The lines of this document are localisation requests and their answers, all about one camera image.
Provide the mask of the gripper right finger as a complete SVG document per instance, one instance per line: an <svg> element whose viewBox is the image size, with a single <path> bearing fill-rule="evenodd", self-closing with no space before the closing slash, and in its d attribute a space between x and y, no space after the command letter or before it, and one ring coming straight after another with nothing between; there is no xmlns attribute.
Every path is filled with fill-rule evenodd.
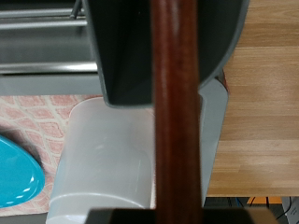
<svg viewBox="0 0 299 224"><path fill-rule="evenodd" d="M202 224L278 224L266 208L205 209Z"/></svg>

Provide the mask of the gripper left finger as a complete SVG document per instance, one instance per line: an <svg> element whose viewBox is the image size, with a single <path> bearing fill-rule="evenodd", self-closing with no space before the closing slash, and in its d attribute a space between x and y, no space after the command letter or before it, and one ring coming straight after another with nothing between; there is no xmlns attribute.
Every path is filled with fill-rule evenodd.
<svg viewBox="0 0 299 224"><path fill-rule="evenodd" d="M151 209L92 209L85 224L155 224L155 211Z"/></svg>

